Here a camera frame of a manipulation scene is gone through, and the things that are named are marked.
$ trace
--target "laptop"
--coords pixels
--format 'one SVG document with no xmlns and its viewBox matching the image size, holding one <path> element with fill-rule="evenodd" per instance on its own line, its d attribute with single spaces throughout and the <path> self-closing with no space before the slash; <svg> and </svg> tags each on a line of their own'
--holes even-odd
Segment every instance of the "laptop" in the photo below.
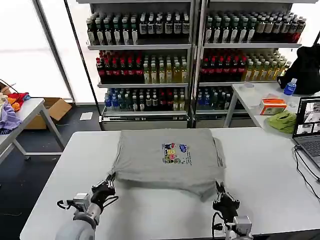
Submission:
<svg viewBox="0 0 320 240">
<path fill-rule="evenodd" d="M 292 138 L 320 168 L 320 96 L 300 98 Z"/>
</svg>

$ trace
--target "orange box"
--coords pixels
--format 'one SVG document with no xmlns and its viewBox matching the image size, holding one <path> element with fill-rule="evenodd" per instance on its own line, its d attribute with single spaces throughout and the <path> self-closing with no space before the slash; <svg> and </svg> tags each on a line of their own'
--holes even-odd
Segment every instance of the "orange box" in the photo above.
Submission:
<svg viewBox="0 0 320 240">
<path fill-rule="evenodd" d="M 280 98 L 262 98 L 260 115 L 275 115 L 283 112 L 287 107 L 286 102 Z"/>
</svg>

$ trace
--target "white table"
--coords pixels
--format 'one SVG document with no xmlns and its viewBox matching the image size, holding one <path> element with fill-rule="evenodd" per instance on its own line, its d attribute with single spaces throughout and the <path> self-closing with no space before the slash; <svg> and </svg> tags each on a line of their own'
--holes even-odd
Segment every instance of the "white table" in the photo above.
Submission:
<svg viewBox="0 0 320 240">
<path fill-rule="evenodd" d="M 280 88 L 277 82 L 252 83 L 252 84 L 254 85 L 253 89 L 248 89 L 247 87 L 245 87 L 245 83 L 235 83 L 232 85 L 233 96 L 230 102 L 229 110 L 226 115 L 223 127 L 224 128 L 229 127 L 237 100 L 239 100 L 257 127 L 263 128 L 268 132 L 277 133 L 279 135 L 288 135 L 285 133 L 282 134 L 276 129 L 269 126 L 269 124 L 266 122 L 266 119 L 269 118 L 270 115 L 260 115 L 260 108 L 258 107 L 261 102 L 261 99 L 265 98 L 269 94 L 278 96 L 278 97 L 284 97 L 283 95 L 284 90 Z M 320 96 L 320 93 L 317 92 L 313 96 Z M 295 103 L 295 107 L 287 106 L 286 110 L 292 113 L 297 113 L 300 97 L 304 97 L 304 96 L 302 95 L 291 96 L 290 101 Z"/>
<path fill-rule="evenodd" d="M 8 156 L 8 154 L 16 147 L 28 159 L 33 155 L 60 155 L 60 152 L 26 152 L 23 147 L 17 142 L 17 136 L 24 130 L 24 128 L 34 119 L 37 114 L 41 114 L 43 120 L 53 133 L 58 145 L 62 150 L 65 149 L 64 143 L 58 129 L 52 122 L 48 110 L 44 106 L 45 100 L 43 98 L 31 98 L 25 101 L 16 116 L 22 123 L 14 129 L 10 134 L 0 135 L 0 164 Z"/>
<path fill-rule="evenodd" d="M 240 199 L 238 214 L 248 215 L 253 222 L 253 234 L 320 229 L 319 202 L 296 172 L 290 139 L 259 127 L 211 131 L 222 141 L 225 184 Z M 20 234 L 21 240 L 55 239 L 57 230 L 70 222 L 74 213 L 58 208 L 56 202 L 91 192 L 92 185 L 107 176 L 119 136 L 119 131 L 72 135 Z M 320 192 L 320 184 L 303 167 L 301 171 Z M 117 181 L 114 185 L 119 200 L 100 216 L 96 240 L 211 238 L 214 196 L 201 202 L 185 191 L 129 187 Z"/>
</svg>

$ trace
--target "black backpack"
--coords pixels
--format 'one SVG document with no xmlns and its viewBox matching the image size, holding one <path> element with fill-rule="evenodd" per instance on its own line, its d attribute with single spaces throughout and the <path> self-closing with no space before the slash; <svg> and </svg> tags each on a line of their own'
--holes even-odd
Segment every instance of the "black backpack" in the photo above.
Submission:
<svg viewBox="0 0 320 240">
<path fill-rule="evenodd" d="M 320 45 L 302 46 L 296 52 L 298 58 L 286 71 L 277 78 L 282 89 L 291 80 L 297 79 L 295 94 L 310 95 L 320 91 Z"/>
</svg>

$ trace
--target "printed graphic on shirt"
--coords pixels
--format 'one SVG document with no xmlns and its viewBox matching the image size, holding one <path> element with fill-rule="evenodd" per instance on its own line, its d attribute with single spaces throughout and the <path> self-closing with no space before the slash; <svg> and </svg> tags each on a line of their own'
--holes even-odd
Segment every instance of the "printed graphic on shirt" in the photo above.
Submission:
<svg viewBox="0 0 320 240">
<path fill-rule="evenodd" d="M 165 143 L 162 144 L 164 157 L 162 158 L 165 164 L 190 164 L 191 157 L 186 144 Z"/>
</svg>

